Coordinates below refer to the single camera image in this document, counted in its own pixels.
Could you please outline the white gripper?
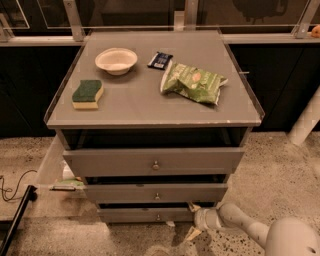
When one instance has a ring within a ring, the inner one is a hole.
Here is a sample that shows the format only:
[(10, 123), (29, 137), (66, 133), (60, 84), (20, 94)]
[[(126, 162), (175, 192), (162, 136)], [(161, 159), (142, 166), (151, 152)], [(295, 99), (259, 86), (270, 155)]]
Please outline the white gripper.
[(195, 227), (191, 227), (185, 237), (186, 241), (192, 241), (202, 231), (221, 229), (223, 224), (216, 208), (201, 208), (192, 202), (188, 203), (189, 210), (194, 214)]

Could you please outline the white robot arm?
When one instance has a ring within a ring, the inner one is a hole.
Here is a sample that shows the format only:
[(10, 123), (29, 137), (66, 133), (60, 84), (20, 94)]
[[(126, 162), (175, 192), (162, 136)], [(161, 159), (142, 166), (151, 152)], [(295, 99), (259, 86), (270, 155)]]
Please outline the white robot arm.
[(233, 203), (224, 203), (219, 208), (202, 208), (190, 203), (189, 209), (194, 215), (194, 225), (186, 240), (204, 231), (238, 228), (265, 251), (265, 256), (320, 256), (319, 234), (295, 217), (282, 218), (267, 226)]

